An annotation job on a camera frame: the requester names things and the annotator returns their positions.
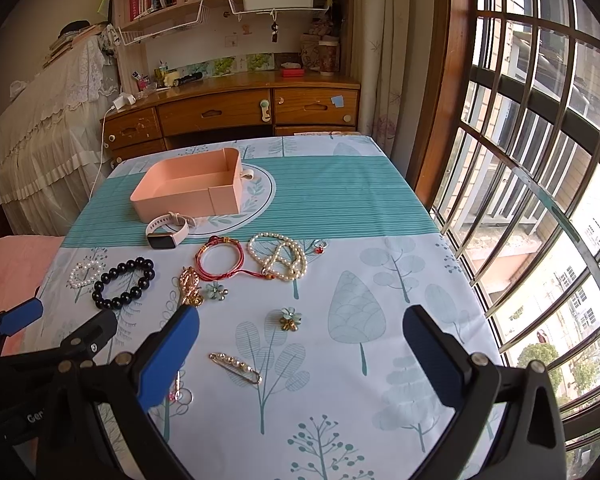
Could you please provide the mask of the tree print tablecloth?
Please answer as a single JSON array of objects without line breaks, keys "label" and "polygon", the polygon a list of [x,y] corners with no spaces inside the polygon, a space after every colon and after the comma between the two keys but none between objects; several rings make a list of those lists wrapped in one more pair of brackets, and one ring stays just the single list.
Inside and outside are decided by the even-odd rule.
[{"label": "tree print tablecloth", "polygon": [[[189,405],[151,410],[197,479],[405,479],[452,417],[402,334],[424,307],[468,352],[498,357],[448,243],[411,188],[367,136],[295,136],[236,143],[253,176],[232,216],[200,220],[177,248],[155,250],[130,196],[156,163],[124,162],[74,222],[40,289],[43,317],[23,348],[58,346],[96,311],[81,261],[155,263],[140,299],[117,314],[99,352],[134,351],[178,307],[178,277],[200,262],[228,289],[204,296],[186,358]],[[283,308],[302,314],[284,332]],[[214,364],[223,352],[260,372],[251,385]]]}]

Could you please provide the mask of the white plastic tray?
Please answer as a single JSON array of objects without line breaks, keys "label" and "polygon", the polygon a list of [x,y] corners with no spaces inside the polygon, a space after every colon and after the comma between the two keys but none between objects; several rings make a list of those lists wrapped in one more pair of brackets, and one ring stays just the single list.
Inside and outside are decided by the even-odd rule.
[{"label": "white plastic tray", "polygon": [[272,9],[312,9],[314,0],[242,0],[242,8],[247,12]]}]

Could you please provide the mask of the window frame with grille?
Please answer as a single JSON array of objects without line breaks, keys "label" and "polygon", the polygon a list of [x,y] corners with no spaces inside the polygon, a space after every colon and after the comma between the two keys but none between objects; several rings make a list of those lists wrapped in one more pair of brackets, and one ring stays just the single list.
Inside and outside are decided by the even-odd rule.
[{"label": "window frame with grille", "polygon": [[600,479],[600,0],[434,0],[408,182],[509,366],[541,362],[566,475]]}]

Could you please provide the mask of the teal flower earring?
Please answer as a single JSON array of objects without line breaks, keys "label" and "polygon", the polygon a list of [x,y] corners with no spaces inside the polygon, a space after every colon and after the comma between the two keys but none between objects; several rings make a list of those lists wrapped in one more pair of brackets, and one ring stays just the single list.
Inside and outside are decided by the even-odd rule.
[{"label": "teal flower earring", "polygon": [[296,332],[302,323],[302,314],[295,308],[283,308],[280,313],[280,328],[284,332]]},{"label": "teal flower earring", "polygon": [[228,289],[219,282],[211,282],[206,285],[204,296],[211,301],[224,301],[228,296]]}]

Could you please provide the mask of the wooden desk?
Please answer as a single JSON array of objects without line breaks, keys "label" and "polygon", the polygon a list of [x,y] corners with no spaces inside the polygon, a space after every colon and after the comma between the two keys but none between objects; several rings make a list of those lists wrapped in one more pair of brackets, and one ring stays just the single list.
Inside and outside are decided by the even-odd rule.
[{"label": "wooden desk", "polygon": [[174,148],[358,128],[361,85],[345,76],[277,72],[209,78],[158,91],[102,121],[117,165]]}]

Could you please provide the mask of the wooden bookshelf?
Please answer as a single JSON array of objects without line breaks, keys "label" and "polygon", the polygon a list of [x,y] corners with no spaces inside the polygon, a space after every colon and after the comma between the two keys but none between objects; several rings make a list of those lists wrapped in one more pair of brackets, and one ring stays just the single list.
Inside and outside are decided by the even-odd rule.
[{"label": "wooden bookshelf", "polygon": [[143,90],[165,72],[219,77],[268,72],[287,62],[317,72],[321,40],[338,41],[337,73],[350,73],[353,0],[314,0],[312,9],[254,12],[245,11],[242,0],[206,0],[201,24],[135,46],[122,44],[118,26],[189,1],[195,0],[112,0],[116,60],[126,91]]}]

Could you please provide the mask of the gold rose brooch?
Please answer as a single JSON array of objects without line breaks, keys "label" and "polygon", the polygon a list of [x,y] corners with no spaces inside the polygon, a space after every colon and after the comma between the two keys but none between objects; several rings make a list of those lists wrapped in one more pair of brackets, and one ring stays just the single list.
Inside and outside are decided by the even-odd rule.
[{"label": "gold rose brooch", "polygon": [[200,291],[200,278],[193,266],[182,270],[178,277],[178,289],[180,290],[180,304],[198,308],[204,302],[204,296]]}]

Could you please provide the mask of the pink blanket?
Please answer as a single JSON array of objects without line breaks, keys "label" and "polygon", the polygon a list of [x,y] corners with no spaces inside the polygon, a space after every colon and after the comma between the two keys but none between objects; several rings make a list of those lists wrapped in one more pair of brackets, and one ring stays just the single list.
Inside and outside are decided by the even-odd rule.
[{"label": "pink blanket", "polygon": [[0,238],[0,312],[35,295],[63,240],[42,235]]}]

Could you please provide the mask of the lace covered piano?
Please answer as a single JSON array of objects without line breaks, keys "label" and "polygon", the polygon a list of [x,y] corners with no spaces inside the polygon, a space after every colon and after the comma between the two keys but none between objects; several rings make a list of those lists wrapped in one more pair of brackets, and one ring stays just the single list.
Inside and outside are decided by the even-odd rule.
[{"label": "lace covered piano", "polygon": [[0,205],[16,234],[67,234],[110,173],[102,118],[119,94],[110,32],[77,42],[0,116]]}]

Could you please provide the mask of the pink smart watch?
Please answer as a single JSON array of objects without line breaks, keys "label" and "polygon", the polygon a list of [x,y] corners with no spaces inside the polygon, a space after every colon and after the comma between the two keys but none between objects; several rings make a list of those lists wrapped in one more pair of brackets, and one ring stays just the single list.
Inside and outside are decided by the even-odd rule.
[{"label": "pink smart watch", "polygon": [[145,229],[145,237],[152,249],[174,249],[197,225],[193,217],[178,212],[168,212],[152,219]]}]

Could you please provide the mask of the pearl safety pin brooch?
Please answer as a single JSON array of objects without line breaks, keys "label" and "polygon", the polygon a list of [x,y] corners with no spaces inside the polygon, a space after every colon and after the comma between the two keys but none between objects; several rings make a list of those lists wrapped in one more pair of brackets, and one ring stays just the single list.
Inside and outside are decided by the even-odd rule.
[{"label": "pearl safety pin brooch", "polygon": [[257,386],[262,382],[262,376],[258,370],[234,356],[229,356],[223,352],[211,352],[208,354],[208,358],[214,364],[223,367],[230,374],[242,378],[242,380],[249,382],[251,385]]}]

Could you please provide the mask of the red box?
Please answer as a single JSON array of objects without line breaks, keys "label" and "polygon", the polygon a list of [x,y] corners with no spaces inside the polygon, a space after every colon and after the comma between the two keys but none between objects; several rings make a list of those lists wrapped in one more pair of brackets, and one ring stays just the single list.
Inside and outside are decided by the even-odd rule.
[{"label": "red box", "polygon": [[304,69],[300,68],[286,68],[282,67],[280,69],[280,74],[283,78],[298,78],[304,76]]}]

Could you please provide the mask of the black flashlight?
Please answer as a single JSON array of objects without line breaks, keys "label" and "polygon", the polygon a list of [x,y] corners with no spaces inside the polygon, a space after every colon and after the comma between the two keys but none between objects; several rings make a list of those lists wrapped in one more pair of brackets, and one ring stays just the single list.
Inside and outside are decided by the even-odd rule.
[{"label": "black flashlight", "polygon": [[178,76],[173,81],[173,87],[179,87],[182,84],[188,84],[189,82],[198,81],[204,78],[204,74],[201,72],[191,73],[185,76]]}]

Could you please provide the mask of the pink jewelry box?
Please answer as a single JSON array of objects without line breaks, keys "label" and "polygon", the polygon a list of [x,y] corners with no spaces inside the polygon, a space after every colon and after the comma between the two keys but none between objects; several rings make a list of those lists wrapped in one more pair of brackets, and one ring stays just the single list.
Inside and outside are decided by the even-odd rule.
[{"label": "pink jewelry box", "polygon": [[192,218],[239,214],[242,160],[237,148],[186,155],[153,164],[130,196],[145,223],[177,212]]}]

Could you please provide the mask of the floral curtain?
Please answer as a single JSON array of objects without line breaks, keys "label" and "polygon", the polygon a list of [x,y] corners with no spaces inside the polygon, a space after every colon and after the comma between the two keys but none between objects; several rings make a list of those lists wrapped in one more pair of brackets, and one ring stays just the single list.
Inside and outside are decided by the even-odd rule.
[{"label": "floral curtain", "polygon": [[351,75],[361,84],[358,131],[395,164],[413,146],[413,93],[407,90],[413,53],[415,0],[353,0]]}]

